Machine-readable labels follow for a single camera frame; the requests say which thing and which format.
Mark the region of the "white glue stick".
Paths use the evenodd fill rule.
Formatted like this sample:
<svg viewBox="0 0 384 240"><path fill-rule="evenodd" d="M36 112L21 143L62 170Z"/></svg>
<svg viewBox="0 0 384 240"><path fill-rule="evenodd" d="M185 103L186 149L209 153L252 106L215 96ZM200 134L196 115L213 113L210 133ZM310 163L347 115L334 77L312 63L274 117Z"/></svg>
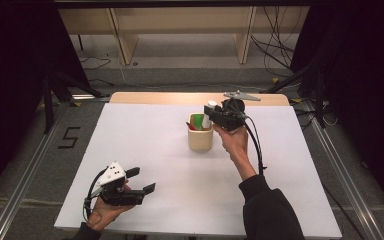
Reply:
<svg viewBox="0 0 384 240"><path fill-rule="evenodd" d="M202 127L204 129L208 129L211 126L211 120L209 118L209 113L211 110L214 110L217 103L213 100L209 100L207 104L204 106L204 117L202 120Z"/></svg>

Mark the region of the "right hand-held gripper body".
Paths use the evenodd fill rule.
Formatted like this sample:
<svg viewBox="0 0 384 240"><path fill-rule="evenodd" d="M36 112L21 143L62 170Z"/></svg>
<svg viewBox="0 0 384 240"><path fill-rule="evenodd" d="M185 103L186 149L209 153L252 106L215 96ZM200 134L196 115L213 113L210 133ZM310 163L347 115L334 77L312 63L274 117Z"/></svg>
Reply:
<svg viewBox="0 0 384 240"><path fill-rule="evenodd" d="M240 91L225 92L225 100L222 106L214 109L213 122L227 131L233 131L244 125L245 103L244 101L260 101L260 98Z"/></svg>

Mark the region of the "green highlighter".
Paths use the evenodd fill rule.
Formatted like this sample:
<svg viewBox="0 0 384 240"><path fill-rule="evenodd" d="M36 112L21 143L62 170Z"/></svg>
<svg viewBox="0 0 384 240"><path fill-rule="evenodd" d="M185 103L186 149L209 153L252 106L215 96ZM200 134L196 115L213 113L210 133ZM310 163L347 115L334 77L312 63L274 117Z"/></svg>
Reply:
<svg viewBox="0 0 384 240"><path fill-rule="evenodd" d="M201 131L203 129L202 122L203 122L203 114L194 114L192 116L193 120L193 126L196 131Z"/></svg>

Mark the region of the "light wooden table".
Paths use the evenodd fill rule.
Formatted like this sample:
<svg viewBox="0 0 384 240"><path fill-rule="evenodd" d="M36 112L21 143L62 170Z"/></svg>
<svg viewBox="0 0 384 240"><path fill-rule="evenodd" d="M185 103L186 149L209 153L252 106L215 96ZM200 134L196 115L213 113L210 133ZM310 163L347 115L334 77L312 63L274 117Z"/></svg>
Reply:
<svg viewBox="0 0 384 240"><path fill-rule="evenodd" d="M254 94L259 101L245 101L246 106L289 106L288 98L283 94ZM183 93L183 92L116 92L109 102L126 104L170 104L203 105L208 100L223 101L222 93Z"/></svg>

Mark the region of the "person's left hand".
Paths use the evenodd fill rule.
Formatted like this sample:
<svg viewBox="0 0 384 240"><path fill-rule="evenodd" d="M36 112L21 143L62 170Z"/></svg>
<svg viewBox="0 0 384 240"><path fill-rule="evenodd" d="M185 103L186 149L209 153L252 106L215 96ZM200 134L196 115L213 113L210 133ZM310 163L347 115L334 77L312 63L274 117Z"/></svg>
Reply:
<svg viewBox="0 0 384 240"><path fill-rule="evenodd" d="M112 206L106 204L98 197L92 213L88 217L87 226L94 231L102 232L110 223L117 219L122 213L134 208L134 205Z"/></svg>

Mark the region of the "person's right hand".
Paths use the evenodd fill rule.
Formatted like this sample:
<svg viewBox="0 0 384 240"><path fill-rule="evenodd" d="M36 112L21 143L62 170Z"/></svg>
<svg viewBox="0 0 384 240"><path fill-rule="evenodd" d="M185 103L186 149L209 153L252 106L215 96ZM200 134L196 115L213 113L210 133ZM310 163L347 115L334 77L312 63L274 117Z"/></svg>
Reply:
<svg viewBox="0 0 384 240"><path fill-rule="evenodd" d="M233 131L227 131L219 125L214 124L213 129L221 137L222 146L229 154L241 179L245 181L255 176L256 171L248 157L248 133L246 128L240 127Z"/></svg>

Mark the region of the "light wooden background desk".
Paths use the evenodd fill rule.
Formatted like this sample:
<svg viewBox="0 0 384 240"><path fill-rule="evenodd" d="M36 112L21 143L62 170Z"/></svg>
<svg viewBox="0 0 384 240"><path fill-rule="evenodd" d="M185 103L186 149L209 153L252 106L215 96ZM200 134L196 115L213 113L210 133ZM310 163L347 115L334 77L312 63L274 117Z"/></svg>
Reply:
<svg viewBox="0 0 384 240"><path fill-rule="evenodd" d="M121 63L131 63L143 34L231 34L238 62L247 61L251 36L274 26L282 34L299 33L309 8L281 7L172 7L61 9L70 35L111 35Z"/></svg>

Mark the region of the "aluminium floor rail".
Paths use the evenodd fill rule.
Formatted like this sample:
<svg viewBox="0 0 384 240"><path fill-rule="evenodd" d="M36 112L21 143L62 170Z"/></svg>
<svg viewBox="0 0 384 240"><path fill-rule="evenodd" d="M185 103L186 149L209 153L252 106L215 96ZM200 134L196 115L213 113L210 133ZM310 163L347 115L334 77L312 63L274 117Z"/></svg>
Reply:
<svg viewBox="0 0 384 240"><path fill-rule="evenodd" d="M63 240L54 227L105 102L84 100L55 107L42 132L39 109L27 135L0 176L0 240Z"/></svg>
<svg viewBox="0 0 384 240"><path fill-rule="evenodd" d="M336 147L334 146L330 136L325 128L316 120L316 117L311 119L312 127L323 146L328 159L347 195L351 206L366 233L366 240L384 240L384 233L380 225L376 222L375 216L369 208L366 200L358 190L352 176L348 172L343 163Z"/></svg>

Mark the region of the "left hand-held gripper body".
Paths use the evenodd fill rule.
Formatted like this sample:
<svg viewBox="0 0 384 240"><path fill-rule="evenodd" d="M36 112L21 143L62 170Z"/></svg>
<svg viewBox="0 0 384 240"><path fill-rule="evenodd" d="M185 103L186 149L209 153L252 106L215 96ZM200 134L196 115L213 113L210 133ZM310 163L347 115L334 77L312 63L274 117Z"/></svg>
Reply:
<svg viewBox="0 0 384 240"><path fill-rule="evenodd" d="M143 190L128 190L124 184L129 179L118 162L112 162L98 178L99 196L112 206L141 205L145 197Z"/></svg>

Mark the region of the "beige square pen holder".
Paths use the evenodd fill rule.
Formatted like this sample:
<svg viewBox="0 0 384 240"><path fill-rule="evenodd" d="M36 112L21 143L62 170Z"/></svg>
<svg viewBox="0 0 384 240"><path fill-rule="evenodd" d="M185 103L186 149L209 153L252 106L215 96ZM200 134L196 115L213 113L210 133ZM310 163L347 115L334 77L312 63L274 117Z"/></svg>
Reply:
<svg viewBox="0 0 384 240"><path fill-rule="evenodd" d="M204 113L192 113L189 116L189 123L193 126L192 116L194 114L203 114ZM212 122L211 126L208 129L202 129L201 131L191 131L188 128L188 145L189 148L193 151L208 151L212 148L213 143L213 129Z"/></svg>

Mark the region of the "white table board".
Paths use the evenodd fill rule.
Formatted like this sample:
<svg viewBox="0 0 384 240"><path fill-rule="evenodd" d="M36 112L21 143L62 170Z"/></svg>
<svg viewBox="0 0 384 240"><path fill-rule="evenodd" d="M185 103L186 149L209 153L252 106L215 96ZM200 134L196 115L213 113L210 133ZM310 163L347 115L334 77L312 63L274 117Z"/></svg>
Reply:
<svg viewBox="0 0 384 240"><path fill-rule="evenodd" d="M199 105L107 104L67 194L56 227L74 229L92 180L111 162L139 167L134 189L156 184L142 205L123 214L109 230L122 233L242 237L245 234L239 174L218 136L212 148L188 146L186 122ZM264 165L270 187L292 205L308 239L339 239L335 220L290 106L249 106L261 147L248 149L252 165Z"/></svg>

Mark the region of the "black tripod stand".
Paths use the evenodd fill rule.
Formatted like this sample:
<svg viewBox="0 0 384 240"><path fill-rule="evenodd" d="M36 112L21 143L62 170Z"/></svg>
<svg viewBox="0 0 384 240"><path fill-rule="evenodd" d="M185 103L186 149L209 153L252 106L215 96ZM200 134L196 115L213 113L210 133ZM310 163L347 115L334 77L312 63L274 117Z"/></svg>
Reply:
<svg viewBox="0 0 384 240"><path fill-rule="evenodd" d="M296 81L300 80L301 85L297 90L300 97L309 97L312 93L315 94L316 107L315 118L319 125L324 128L325 123L323 120L323 88L324 88L324 70L321 60L313 58L308 65L301 70L294 73L292 76L287 77L284 81L275 84L267 90L262 90L264 94L274 94L286 86L289 86Z"/></svg>
<svg viewBox="0 0 384 240"><path fill-rule="evenodd" d="M55 95L60 102L68 103L73 99L73 95L68 87L74 86L94 97L102 98L104 94L91 88L88 82L82 83L63 72L47 73L42 80L42 93L45 107L45 130L47 134L54 124L54 113L52 95Z"/></svg>

